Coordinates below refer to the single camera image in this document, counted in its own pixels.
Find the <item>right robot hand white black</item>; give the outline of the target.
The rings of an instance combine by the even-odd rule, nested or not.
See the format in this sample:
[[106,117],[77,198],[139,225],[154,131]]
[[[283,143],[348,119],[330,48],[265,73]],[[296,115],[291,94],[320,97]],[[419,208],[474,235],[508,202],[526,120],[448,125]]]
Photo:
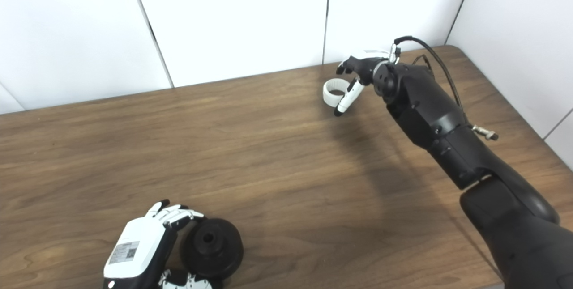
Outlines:
[[399,61],[399,56],[395,48],[385,52],[380,50],[365,49],[358,53],[353,53],[346,60],[342,61],[337,69],[336,75],[356,73],[341,101],[335,107],[335,116],[342,116],[346,110],[356,101],[364,88],[374,81],[375,71],[383,64],[395,64]]

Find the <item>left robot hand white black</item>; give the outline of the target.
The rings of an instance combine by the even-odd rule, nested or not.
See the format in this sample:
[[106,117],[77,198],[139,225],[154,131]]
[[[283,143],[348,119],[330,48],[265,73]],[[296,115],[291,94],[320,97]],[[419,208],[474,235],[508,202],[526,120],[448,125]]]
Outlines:
[[103,269],[103,289],[218,289],[189,271],[167,269],[178,232],[206,216],[168,199],[127,222]]

